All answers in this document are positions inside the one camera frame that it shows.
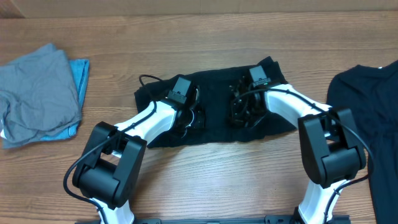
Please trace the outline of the black shorts with patterned waistband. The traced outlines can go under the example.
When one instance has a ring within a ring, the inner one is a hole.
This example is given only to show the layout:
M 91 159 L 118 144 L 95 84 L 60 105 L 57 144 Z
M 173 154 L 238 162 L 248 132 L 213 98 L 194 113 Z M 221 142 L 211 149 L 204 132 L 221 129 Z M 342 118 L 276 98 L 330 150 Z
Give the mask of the black shorts with patterned waistband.
M 248 81 L 249 67 L 209 70 L 186 75 L 200 87 L 199 108 L 205 112 L 205 127 L 190 130 L 184 137 L 175 131 L 162 133 L 149 147 L 179 147 L 210 142 L 249 142 L 265 136 L 295 130 L 295 126 L 278 114 L 267 111 L 266 117 L 253 128 L 235 128 L 229 122 L 231 89 L 240 80 Z

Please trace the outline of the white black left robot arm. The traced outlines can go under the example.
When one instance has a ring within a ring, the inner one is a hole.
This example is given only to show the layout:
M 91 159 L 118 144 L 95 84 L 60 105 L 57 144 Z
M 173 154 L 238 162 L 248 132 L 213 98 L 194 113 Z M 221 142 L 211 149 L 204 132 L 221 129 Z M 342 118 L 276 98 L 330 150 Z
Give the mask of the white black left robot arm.
M 133 118 L 111 125 L 98 123 L 83 153 L 67 170 L 64 181 L 81 191 L 67 194 L 88 202 L 99 213 L 98 223 L 133 223 L 129 198 L 136 185 L 147 145 L 162 133 L 183 133 L 202 115 L 198 108 L 200 87 L 183 77 Z

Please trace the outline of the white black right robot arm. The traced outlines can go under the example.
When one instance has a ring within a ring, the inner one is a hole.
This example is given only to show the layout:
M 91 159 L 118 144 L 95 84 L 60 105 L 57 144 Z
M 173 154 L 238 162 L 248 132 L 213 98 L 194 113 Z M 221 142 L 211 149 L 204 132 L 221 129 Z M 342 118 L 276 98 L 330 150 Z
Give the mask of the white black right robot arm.
M 235 124 L 254 127 L 261 114 L 274 113 L 298 129 L 308 187 L 293 214 L 268 215 L 265 223 L 350 223 L 349 216 L 334 216 L 333 209 L 342 190 L 359 181 L 356 174 L 369 155 L 351 110 L 314 101 L 260 65 L 249 69 L 233 94 Z

